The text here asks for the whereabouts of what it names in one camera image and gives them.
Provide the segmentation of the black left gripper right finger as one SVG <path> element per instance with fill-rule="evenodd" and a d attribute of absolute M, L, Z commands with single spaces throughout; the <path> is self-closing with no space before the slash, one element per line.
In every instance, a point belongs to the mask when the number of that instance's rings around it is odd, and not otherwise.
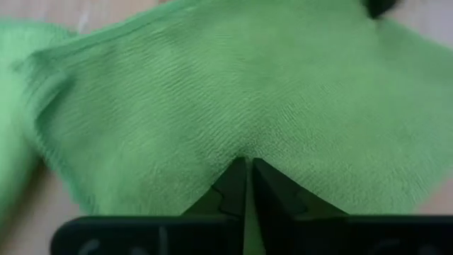
<path fill-rule="evenodd" d="M 346 214 L 259 158 L 253 160 L 253 189 L 256 207 L 261 213 L 288 217 Z"/>

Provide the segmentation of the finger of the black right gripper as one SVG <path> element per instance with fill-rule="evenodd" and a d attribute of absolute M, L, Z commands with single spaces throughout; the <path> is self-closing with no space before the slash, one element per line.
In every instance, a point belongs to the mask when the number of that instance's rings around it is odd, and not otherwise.
<path fill-rule="evenodd" d="M 399 0 L 362 0 L 362 4 L 370 18 L 380 18 L 387 11 L 395 8 L 399 2 Z"/>

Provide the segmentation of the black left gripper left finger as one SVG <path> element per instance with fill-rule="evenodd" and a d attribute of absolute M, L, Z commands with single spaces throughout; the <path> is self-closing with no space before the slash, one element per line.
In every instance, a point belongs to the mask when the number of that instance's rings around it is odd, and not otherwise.
<path fill-rule="evenodd" d="M 246 159 L 234 159 L 222 175 L 210 186 L 184 215 L 243 216 L 246 203 Z"/>

